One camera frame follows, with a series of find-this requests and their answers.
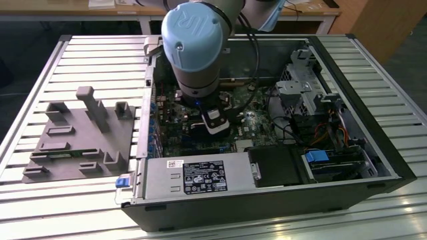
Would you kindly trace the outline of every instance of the blue latch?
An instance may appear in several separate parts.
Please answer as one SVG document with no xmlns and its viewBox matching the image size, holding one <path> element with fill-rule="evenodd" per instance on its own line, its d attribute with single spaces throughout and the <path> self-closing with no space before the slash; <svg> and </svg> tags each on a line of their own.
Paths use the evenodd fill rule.
<svg viewBox="0 0 427 240">
<path fill-rule="evenodd" d="M 128 188 L 131 186 L 130 184 L 131 182 L 131 176 L 126 176 L 126 177 L 119 177 L 117 180 L 115 181 L 115 187 L 117 189 L 121 189 L 121 188 Z"/>
<path fill-rule="evenodd" d="M 310 163 L 330 160 L 327 151 L 323 150 L 310 151 L 308 153 L 306 153 L 306 158 Z"/>
</svg>

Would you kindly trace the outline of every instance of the warning label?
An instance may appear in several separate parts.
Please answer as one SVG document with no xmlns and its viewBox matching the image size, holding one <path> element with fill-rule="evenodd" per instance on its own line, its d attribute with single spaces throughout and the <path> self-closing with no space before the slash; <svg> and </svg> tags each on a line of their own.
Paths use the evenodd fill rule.
<svg viewBox="0 0 427 240">
<path fill-rule="evenodd" d="M 224 162 L 186 163 L 183 165 L 183 180 L 187 195 L 227 191 Z"/>
</svg>

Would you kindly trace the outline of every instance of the motherboard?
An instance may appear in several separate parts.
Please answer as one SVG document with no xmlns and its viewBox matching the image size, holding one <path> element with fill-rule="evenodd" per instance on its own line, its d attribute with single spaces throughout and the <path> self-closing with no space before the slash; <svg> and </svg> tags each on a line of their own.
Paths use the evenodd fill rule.
<svg viewBox="0 0 427 240">
<path fill-rule="evenodd" d="M 164 157 L 243 152 L 252 146 L 278 144 L 275 126 L 267 115 L 267 87 L 262 87 L 240 113 L 240 122 L 232 124 L 230 131 L 211 136 L 203 123 L 200 111 L 176 103 L 175 85 L 158 87 L 158 122 L 162 135 Z M 247 85 L 220 92 L 223 104 L 238 106 L 252 94 Z"/>
</svg>

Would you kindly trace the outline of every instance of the black cable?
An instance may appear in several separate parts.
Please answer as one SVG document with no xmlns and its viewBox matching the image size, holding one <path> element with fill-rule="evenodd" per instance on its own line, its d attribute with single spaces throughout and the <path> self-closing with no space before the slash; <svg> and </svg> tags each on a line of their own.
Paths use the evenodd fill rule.
<svg viewBox="0 0 427 240">
<path fill-rule="evenodd" d="M 163 0 L 163 5 L 167 11 L 171 11 L 168 0 Z"/>
<path fill-rule="evenodd" d="M 270 116 L 268 106 L 270 106 L 270 100 L 271 100 L 271 95 L 272 95 L 272 89 L 274 89 L 274 87 L 271 87 L 270 90 L 268 90 L 267 101 L 266 101 L 266 104 L 267 104 L 267 108 L 266 108 L 266 110 L 267 110 L 267 118 L 271 120 L 271 122 L 272 122 L 272 124 L 275 125 L 275 127 L 283 131 L 283 140 L 286 139 L 284 133 L 287 133 L 287 134 L 291 135 L 291 137 L 294 138 L 294 140 L 295 140 L 300 145 L 303 145 L 304 147 L 310 147 L 310 144 L 307 144 L 294 132 L 286 130 L 286 128 L 287 128 L 290 125 L 287 125 L 286 127 L 282 127 L 282 126 L 275 122 L 275 119 L 282 118 L 282 119 L 286 119 L 286 120 L 290 121 L 291 118 L 287 117 L 287 116 L 276 116 L 275 118 L 272 118 L 272 117 Z"/>
<path fill-rule="evenodd" d="M 254 71 L 254 74 L 251 77 L 251 82 L 255 81 L 255 89 L 254 89 L 252 94 L 248 97 L 246 103 L 236 108 L 238 112 L 242 112 L 247 108 L 247 106 L 250 105 L 252 99 L 255 98 L 255 95 L 256 95 L 256 92 L 258 92 L 259 86 L 260 86 L 260 81 L 258 78 L 259 69 L 260 69 L 260 45 L 259 45 L 259 40 L 256 39 L 255 33 L 252 32 L 252 26 L 251 26 L 251 23 L 250 23 L 246 15 L 243 13 L 240 13 L 238 19 L 239 19 L 240 25 L 243 26 L 243 28 L 246 30 L 246 35 L 247 35 L 248 40 L 254 41 L 252 47 L 254 47 L 254 51 L 255 51 L 255 55 L 256 55 L 256 66 L 255 66 L 255 71 Z"/>
<path fill-rule="evenodd" d="M 290 10 L 292 10 L 292 11 L 295 11 L 295 12 L 300 13 L 300 14 L 303 13 L 303 11 L 302 11 L 302 10 L 295 10 L 294 8 L 290 8 L 290 7 L 287 7 L 287 6 L 286 6 L 284 8 L 286 8 L 286 9 L 290 9 Z"/>
<path fill-rule="evenodd" d="M 292 4 L 292 5 L 294 5 L 294 8 L 295 8 L 295 9 L 292 9 L 292 8 L 290 8 L 290 7 L 286 6 L 287 9 L 291 9 L 291 10 L 294 10 L 294 11 L 296 12 L 296 21 L 295 21 L 295 25 L 294 25 L 294 30 L 296 30 L 296 26 L 298 26 L 296 22 L 299 21 L 300 13 L 302 13 L 303 11 L 300 11 L 300 10 L 296 9 L 296 5 L 295 5 L 292 2 L 290 2 L 288 0 L 286 0 L 286 1 L 287 1 L 290 4 Z"/>
<path fill-rule="evenodd" d="M 144 5 L 140 3 L 140 0 L 135 0 L 135 2 L 138 3 L 138 5 L 144 7 Z"/>
</svg>

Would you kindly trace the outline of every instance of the light blue joint cap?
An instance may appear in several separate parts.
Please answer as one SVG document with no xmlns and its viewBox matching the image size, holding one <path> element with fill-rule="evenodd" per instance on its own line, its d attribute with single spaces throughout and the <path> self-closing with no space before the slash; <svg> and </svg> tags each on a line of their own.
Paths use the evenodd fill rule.
<svg viewBox="0 0 427 240">
<path fill-rule="evenodd" d="M 264 24 L 260 26 L 260 28 L 258 30 L 264 31 L 264 32 L 270 32 L 275 29 L 278 19 L 279 19 L 283 7 L 286 5 L 286 1 L 287 0 L 278 1 L 278 4 L 275 6 L 275 9 L 271 12 L 271 15 L 270 15 L 267 21 L 264 22 Z"/>
<path fill-rule="evenodd" d="M 168 61 L 184 72 L 204 70 L 223 48 L 220 16 L 202 3 L 187 2 L 163 20 L 162 37 Z"/>
</svg>

